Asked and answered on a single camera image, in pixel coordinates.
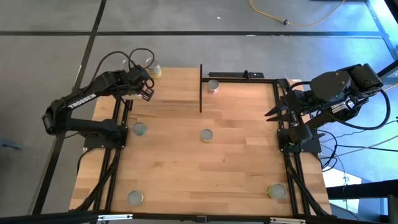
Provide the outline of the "yellow green mushroom short can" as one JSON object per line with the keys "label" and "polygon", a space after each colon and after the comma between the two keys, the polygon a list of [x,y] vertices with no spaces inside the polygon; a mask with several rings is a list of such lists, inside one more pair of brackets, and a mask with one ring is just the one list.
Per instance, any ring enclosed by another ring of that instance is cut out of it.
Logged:
{"label": "yellow green mushroom short can", "polygon": [[200,133],[200,138],[203,142],[211,142],[213,140],[213,132],[210,129],[203,129]]}

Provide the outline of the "silver frame bracket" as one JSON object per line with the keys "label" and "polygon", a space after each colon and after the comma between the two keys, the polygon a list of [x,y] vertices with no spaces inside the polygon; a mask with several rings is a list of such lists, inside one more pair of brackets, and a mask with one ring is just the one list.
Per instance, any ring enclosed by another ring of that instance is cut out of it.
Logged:
{"label": "silver frame bracket", "polygon": [[98,222],[108,222],[114,220],[130,220],[133,218],[133,214],[113,214],[113,215],[99,215]]}
{"label": "silver frame bracket", "polygon": [[306,224],[306,220],[296,218],[281,218],[281,217],[270,217],[270,222],[273,224]]}

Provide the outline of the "teal short can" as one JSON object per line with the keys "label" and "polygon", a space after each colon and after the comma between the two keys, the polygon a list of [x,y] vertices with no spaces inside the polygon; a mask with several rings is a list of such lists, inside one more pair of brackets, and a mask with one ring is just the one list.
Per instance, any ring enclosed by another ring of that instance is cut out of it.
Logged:
{"label": "teal short can", "polygon": [[140,122],[136,122],[132,127],[132,131],[138,136],[145,134],[146,129],[147,129],[146,125]]}

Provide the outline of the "green yellow tall can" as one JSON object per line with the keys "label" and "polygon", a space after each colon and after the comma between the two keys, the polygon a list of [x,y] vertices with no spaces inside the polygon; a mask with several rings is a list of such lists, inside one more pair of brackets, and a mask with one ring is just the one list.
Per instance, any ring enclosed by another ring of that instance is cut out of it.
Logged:
{"label": "green yellow tall can", "polygon": [[272,199],[280,200],[287,195],[287,190],[282,184],[272,184],[268,187],[267,194]]}

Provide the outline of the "black stand leg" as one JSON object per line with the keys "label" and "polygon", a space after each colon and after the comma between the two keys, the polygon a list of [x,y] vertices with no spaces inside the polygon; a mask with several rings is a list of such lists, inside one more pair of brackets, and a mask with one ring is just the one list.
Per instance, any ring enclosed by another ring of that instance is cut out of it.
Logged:
{"label": "black stand leg", "polygon": [[398,60],[382,69],[377,75],[385,84],[398,83]]}

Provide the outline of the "black diagonal stand beam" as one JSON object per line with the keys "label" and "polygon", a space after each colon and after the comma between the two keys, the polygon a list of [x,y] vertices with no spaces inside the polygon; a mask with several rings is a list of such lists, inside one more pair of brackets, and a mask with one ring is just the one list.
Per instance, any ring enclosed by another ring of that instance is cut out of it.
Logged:
{"label": "black diagonal stand beam", "polygon": [[398,54],[396,53],[395,48],[391,44],[391,41],[389,40],[388,34],[384,30],[384,28],[383,28],[383,26],[382,26],[382,24],[381,24],[381,22],[380,22],[380,20],[379,20],[379,18],[377,16],[376,12],[374,11],[374,9],[373,9],[373,7],[371,5],[371,2],[369,0],[366,0],[365,3],[367,5],[367,8],[368,8],[368,10],[369,10],[369,12],[370,12],[370,14],[371,14],[371,16],[373,18],[373,21],[374,21],[374,23],[375,23],[375,25],[376,25],[376,27],[377,27],[382,39],[383,39],[386,47],[388,48],[392,58],[394,60],[398,60]]}

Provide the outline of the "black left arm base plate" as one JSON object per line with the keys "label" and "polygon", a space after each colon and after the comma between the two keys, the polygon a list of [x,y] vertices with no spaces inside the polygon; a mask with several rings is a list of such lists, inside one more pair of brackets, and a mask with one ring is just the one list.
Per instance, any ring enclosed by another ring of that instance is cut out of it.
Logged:
{"label": "black left arm base plate", "polygon": [[106,137],[103,134],[85,136],[83,147],[88,149],[124,149],[129,128],[127,126],[118,126],[119,132],[116,137]]}

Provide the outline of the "yellow green carrots can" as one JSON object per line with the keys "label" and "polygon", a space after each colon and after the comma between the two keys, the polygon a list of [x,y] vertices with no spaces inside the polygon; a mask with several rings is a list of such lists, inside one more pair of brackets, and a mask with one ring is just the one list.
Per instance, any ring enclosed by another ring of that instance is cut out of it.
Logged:
{"label": "yellow green carrots can", "polygon": [[146,69],[153,79],[158,79],[162,76],[162,69],[157,58],[149,57],[146,60]]}

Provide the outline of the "white floor sheet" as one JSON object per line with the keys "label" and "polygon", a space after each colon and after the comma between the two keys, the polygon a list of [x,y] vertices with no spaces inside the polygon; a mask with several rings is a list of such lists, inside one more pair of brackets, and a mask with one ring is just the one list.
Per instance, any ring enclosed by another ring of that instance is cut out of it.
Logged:
{"label": "white floor sheet", "polygon": [[[354,185],[361,184],[362,178],[357,177],[355,175],[351,175],[348,173],[344,173],[343,171],[337,169],[330,169],[323,173],[323,178],[325,182],[326,188],[328,187],[337,187],[342,185]],[[359,199],[341,199],[341,200],[332,200],[329,199],[329,202],[337,207],[347,209],[350,212],[357,213],[359,208]]]}

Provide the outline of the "pink short can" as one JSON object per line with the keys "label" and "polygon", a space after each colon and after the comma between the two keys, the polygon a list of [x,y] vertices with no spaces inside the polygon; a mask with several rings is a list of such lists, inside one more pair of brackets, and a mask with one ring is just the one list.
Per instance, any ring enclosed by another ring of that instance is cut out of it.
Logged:
{"label": "pink short can", "polygon": [[207,83],[207,91],[208,93],[215,94],[219,89],[219,82],[217,80],[209,80]]}

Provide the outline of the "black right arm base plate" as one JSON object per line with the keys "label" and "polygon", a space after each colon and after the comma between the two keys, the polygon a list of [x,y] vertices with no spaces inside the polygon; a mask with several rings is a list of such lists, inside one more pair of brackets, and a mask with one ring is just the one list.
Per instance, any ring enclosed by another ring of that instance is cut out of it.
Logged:
{"label": "black right arm base plate", "polygon": [[311,140],[305,141],[301,144],[294,144],[290,142],[288,129],[278,129],[277,138],[279,149],[283,152],[321,152],[319,142],[320,135],[314,129],[311,130],[313,134],[313,138]]}

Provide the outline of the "wooden shelf board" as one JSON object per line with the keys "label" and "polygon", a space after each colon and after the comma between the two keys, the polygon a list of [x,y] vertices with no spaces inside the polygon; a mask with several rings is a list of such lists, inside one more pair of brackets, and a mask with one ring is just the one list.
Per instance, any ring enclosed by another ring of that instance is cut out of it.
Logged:
{"label": "wooden shelf board", "polygon": [[151,101],[199,100],[200,69],[163,67],[162,76],[155,80]]}

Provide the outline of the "orange short can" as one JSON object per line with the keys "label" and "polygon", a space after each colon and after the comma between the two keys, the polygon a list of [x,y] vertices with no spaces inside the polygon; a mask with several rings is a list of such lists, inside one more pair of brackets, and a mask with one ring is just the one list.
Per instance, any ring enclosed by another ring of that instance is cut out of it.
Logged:
{"label": "orange short can", "polygon": [[139,190],[133,190],[127,195],[127,201],[130,205],[140,206],[144,201],[144,194]]}

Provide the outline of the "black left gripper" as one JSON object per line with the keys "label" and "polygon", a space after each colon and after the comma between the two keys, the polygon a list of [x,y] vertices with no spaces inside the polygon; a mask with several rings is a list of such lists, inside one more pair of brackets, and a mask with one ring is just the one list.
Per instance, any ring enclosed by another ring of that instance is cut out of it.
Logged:
{"label": "black left gripper", "polygon": [[132,68],[125,73],[127,87],[125,95],[141,95],[145,101],[150,101],[155,90],[153,89],[153,79],[144,68]]}

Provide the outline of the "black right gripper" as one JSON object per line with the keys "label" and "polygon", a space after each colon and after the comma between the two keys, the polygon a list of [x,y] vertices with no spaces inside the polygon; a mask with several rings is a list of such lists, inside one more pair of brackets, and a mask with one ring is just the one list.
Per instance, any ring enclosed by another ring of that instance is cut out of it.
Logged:
{"label": "black right gripper", "polygon": [[280,121],[285,128],[294,128],[303,123],[302,113],[304,109],[304,91],[281,89],[282,95],[279,98],[279,104],[268,111],[265,116],[279,114],[278,116],[268,118],[266,121]]}

